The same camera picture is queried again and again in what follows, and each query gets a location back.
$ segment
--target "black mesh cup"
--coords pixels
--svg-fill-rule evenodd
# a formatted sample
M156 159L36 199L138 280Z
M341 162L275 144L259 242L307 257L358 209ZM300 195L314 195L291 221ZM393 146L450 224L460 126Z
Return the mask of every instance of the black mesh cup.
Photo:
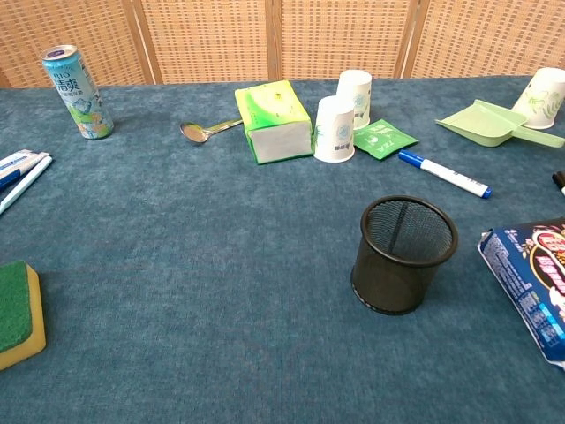
M457 247L451 219L409 196L371 203L361 217L361 234L351 285L365 305L383 314L416 309L435 271Z

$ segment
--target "wicker panel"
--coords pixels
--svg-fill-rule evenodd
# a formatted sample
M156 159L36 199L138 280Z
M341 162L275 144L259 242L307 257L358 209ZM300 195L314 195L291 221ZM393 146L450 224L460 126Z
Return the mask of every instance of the wicker panel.
M359 68L395 76L409 0L282 0L282 74L336 79Z
M264 0L141 0L163 83L267 79Z
M422 19L412 77L532 75L542 66L565 67L563 0L431 0Z
M52 87L41 53L74 44L98 85L146 82L119 1L3 0L0 71L13 87Z

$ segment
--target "drink can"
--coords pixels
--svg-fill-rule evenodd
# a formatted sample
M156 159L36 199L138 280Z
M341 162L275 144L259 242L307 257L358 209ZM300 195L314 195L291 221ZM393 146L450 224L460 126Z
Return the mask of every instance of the drink can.
M42 62L82 136L96 140L110 135L114 123L79 49L72 45L52 47L43 52Z

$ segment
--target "metal spoon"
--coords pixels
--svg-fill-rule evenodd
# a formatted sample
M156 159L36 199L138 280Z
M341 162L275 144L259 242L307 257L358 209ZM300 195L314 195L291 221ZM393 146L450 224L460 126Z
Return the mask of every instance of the metal spoon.
M220 131L227 130L232 126L241 124L243 121L241 119L232 119L230 121L222 122L220 124L210 126L208 128L203 128L198 124L193 122L183 122L180 125L180 132L190 141L195 143L203 144L208 140L208 137L219 133Z

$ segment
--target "toothpaste tube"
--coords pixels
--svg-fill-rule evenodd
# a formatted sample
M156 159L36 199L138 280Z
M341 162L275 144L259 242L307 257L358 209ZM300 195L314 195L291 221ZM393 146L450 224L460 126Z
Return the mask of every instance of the toothpaste tube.
M24 149L0 161L0 190L31 170L45 156L49 153Z

